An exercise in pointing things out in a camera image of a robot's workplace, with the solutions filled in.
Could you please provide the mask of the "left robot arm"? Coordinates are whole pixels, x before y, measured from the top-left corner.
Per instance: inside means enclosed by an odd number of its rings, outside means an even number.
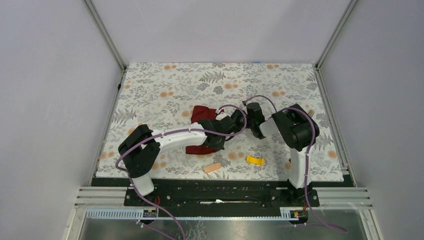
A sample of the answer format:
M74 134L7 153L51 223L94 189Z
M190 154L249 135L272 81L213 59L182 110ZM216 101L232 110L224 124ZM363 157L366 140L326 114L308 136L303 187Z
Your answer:
M152 130L146 124L137 127L118 147L120 157L116 161L136 190L136 199L144 206L155 200L154 184L150 171L159 155L188 146L205 146L214 150L224 149L226 139L241 134L247 118L243 112L231 116L224 113L218 119L201 119L188 126L168 130Z

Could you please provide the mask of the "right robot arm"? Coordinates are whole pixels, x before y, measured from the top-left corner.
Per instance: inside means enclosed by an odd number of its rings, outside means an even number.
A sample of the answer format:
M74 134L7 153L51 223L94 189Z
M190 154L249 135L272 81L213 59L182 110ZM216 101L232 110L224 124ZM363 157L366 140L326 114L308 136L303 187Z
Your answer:
M248 103L247 128L258 139L280 133L290 148L291 170L288 187L282 193L284 204L290 206L308 205L313 199L310 155L320 129L312 117L299 105L294 104L279 110L265 119L262 108L257 102Z

